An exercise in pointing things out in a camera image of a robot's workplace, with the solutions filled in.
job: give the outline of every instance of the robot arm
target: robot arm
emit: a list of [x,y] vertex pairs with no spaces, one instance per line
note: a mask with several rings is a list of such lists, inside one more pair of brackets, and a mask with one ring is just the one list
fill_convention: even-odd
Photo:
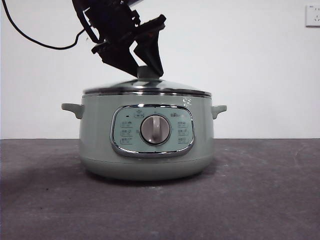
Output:
[[[158,48],[159,31],[165,28],[166,17],[159,17],[141,24],[136,10],[130,5],[138,0],[72,0],[76,14],[91,40],[97,45],[92,52],[102,61],[137,77],[138,64],[134,53],[159,77],[164,74]],[[98,30],[99,36],[92,31]]]

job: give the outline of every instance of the lid rim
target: lid rim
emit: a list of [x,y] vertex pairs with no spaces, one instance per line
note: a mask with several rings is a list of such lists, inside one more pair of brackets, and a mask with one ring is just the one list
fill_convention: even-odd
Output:
[[85,95],[88,94],[121,94],[121,93],[169,93],[169,94],[189,94],[202,95],[212,97],[212,94],[207,91],[192,90],[192,89],[173,89],[173,88],[157,88],[157,87],[100,87],[85,89]]

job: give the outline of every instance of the wall outlet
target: wall outlet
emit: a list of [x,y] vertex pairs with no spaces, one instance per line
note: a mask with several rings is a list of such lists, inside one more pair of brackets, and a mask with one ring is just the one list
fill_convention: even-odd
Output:
[[320,4],[305,7],[305,25],[307,27],[320,27]]

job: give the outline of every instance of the control panel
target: control panel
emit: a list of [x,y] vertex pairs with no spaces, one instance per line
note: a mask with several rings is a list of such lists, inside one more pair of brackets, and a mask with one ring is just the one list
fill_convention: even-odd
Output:
[[125,156],[182,155],[194,143],[193,118],[183,106],[124,106],[114,113],[110,139],[113,149]]

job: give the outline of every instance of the chrome trim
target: chrome trim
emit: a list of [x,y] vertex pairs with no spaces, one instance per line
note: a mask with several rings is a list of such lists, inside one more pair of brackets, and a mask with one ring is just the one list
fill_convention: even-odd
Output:
[[[154,108],[154,107],[165,107],[165,108],[176,108],[176,109],[183,109],[186,110],[191,119],[191,125],[192,125],[192,140],[188,146],[185,148],[179,149],[179,150],[174,150],[174,151],[162,151],[162,152],[143,152],[143,151],[131,151],[124,149],[120,147],[114,139],[114,129],[115,129],[115,122],[116,122],[116,116],[118,112],[120,112],[122,109],[127,109],[127,108]],[[111,146],[113,150],[115,150],[118,154],[126,156],[126,157],[136,157],[136,158],[167,158],[167,157],[176,157],[180,155],[184,155],[189,150],[192,148],[192,146],[195,143],[195,127],[194,127],[194,119],[192,117],[191,112],[184,106],[176,106],[176,105],[168,105],[168,104],[136,104],[136,105],[127,105],[127,106],[121,106],[119,107],[113,114],[112,116],[112,124],[111,124],[111,131],[110,131],[110,141],[111,141]]]
[[86,97],[96,97],[96,96],[123,96],[123,95],[135,95],[135,96],[181,96],[181,97],[195,97],[195,98],[205,98],[212,99],[211,96],[201,95],[201,94],[187,94],[187,93],[175,93],[175,92],[142,92],[142,91],[132,91],[132,92],[106,92],[106,93],[87,93],[82,96]]
[[190,94],[190,95],[203,95],[211,97],[210,92],[201,91],[201,90],[192,90],[184,88],[169,88],[169,87],[157,87],[154,86],[114,86],[114,87],[98,87],[85,89],[83,93],[86,94],[117,94],[117,93],[175,93],[175,94]]

